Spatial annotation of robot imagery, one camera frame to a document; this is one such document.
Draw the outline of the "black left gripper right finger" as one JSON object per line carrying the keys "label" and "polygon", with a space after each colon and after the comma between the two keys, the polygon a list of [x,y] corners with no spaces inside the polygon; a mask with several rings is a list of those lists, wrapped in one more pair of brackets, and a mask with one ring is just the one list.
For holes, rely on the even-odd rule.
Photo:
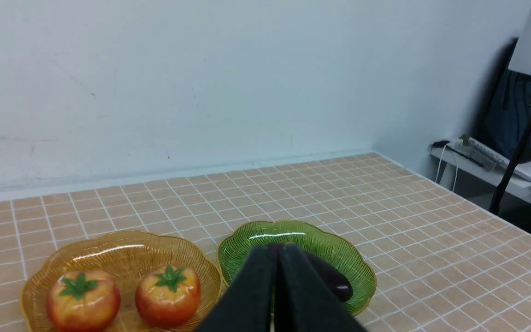
{"label": "black left gripper right finger", "polygon": [[277,332],[366,332],[299,246],[280,244],[276,257]]}

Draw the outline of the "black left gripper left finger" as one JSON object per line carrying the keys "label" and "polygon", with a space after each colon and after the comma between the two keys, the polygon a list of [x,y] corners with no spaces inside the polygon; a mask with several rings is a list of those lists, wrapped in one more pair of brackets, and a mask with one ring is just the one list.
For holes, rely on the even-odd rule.
{"label": "black left gripper left finger", "polygon": [[268,332],[277,257],[265,246],[251,248],[223,296],[196,332]]}

